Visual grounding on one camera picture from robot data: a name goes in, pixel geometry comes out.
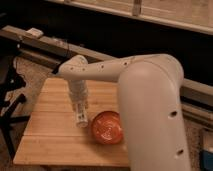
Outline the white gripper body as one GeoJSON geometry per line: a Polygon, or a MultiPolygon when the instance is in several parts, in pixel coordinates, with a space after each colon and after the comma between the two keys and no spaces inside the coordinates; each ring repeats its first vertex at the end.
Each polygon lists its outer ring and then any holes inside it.
{"type": "Polygon", "coordinates": [[[88,108],[88,88],[85,80],[69,81],[69,97],[75,112],[81,107],[88,108]]]}

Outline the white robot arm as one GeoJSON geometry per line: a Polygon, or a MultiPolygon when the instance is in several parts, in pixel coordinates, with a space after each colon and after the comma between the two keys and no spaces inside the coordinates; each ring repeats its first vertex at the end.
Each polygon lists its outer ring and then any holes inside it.
{"type": "Polygon", "coordinates": [[[167,54],[89,64],[77,55],[59,66],[68,82],[117,84],[118,109],[131,171],[191,171],[180,102],[181,64],[167,54]]]}

